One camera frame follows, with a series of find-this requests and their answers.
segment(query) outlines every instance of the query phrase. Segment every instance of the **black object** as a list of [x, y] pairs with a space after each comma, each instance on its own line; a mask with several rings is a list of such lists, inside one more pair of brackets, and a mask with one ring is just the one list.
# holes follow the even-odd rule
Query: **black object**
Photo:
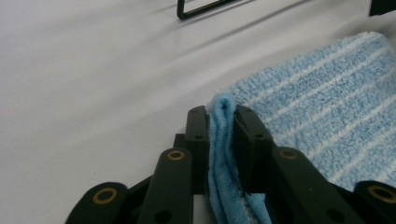
[[[192, 195], [207, 187], [209, 119], [189, 111], [186, 133], [160, 156], [154, 175], [127, 189], [104, 183], [90, 189], [66, 224], [192, 223]], [[328, 182], [299, 150], [277, 147], [250, 108], [234, 115], [233, 152], [245, 193], [266, 193], [273, 223], [396, 223], [396, 188], [362, 181], [353, 192]]]
[[203, 7], [198, 7], [188, 12], [184, 12], [184, 4], [186, 0], [177, 0], [177, 16], [181, 20], [186, 20], [191, 17], [195, 17], [201, 14], [204, 14], [210, 10], [213, 10], [218, 7], [225, 6], [230, 4], [231, 2], [235, 2], [236, 0], [219, 0], [210, 4], [207, 4]]
[[379, 16], [396, 10], [396, 0], [372, 0], [369, 16]]

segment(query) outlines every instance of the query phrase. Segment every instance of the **white surface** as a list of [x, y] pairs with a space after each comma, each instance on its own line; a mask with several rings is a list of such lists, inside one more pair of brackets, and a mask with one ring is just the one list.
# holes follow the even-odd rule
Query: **white surface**
[[244, 0], [183, 22], [176, 2], [0, 3], [0, 223], [64, 223], [91, 187], [143, 180], [187, 111], [240, 77], [363, 31], [396, 46], [396, 14], [368, 18], [366, 0]]

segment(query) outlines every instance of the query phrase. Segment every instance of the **screw hole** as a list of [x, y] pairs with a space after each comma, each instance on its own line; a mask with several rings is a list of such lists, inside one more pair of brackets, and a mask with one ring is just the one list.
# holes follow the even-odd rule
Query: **screw hole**
[[280, 156], [288, 160], [295, 160], [298, 157], [297, 153], [292, 150], [281, 150]]
[[92, 198], [96, 204], [102, 205], [113, 202], [117, 198], [117, 190], [113, 188], [105, 188], [97, 191]]
[[168, 153], [168, 159], [171, 161], [180, 161], [184, 158], [184, 152], [182, 151], [171, 151]]
[[396, 193], [390, 189], [386, 189], [378, 185], [372, 185], [368, 190], [371, 195], [384, 203], [396, 203]]
[[168, 223], [172, 219], [172, 214], [169, 211], [160, 211], [155, 215], [156, 223]]
[[327, 211], [326, 211], [326, 215], [333, 221], [333, 222], [337, 222], [337, 223], [342, 223], [342, 222], [344, 222], [345, 221], [345, 217], [344, 217], [344, 215], [341, 213], [341, 212], [339, 212], [339, 211], [337, 211], [337, 210], [335, 210], [335, 209], [328, 209]]

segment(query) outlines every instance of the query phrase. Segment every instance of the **light blue towel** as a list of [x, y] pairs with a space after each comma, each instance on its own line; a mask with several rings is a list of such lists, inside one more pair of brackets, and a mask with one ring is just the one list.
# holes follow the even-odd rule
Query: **light blue towel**
[[396, 53], [378, 33], [345, 38], [243, 78], [214, 98], [209, 187], [219, 223], [270, 223], [264, 195], [244, 195], [232, 153], [235, 104], [258, 113], [282, 147], [332, 183], [396, 186]]

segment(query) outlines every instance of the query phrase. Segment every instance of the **blue towel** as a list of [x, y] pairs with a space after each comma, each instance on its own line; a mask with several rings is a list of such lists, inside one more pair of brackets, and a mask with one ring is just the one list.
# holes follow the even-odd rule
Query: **blue towel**
[[219, 223], [271, 223], [264, 195], [240, 188], [232, 153], [235, 105], [276, 144], [300, 149], [332, 183], [396, 186], [396, 53], [378, 33], [339, 40], [243, 78], [210, 106], [209, 188]]

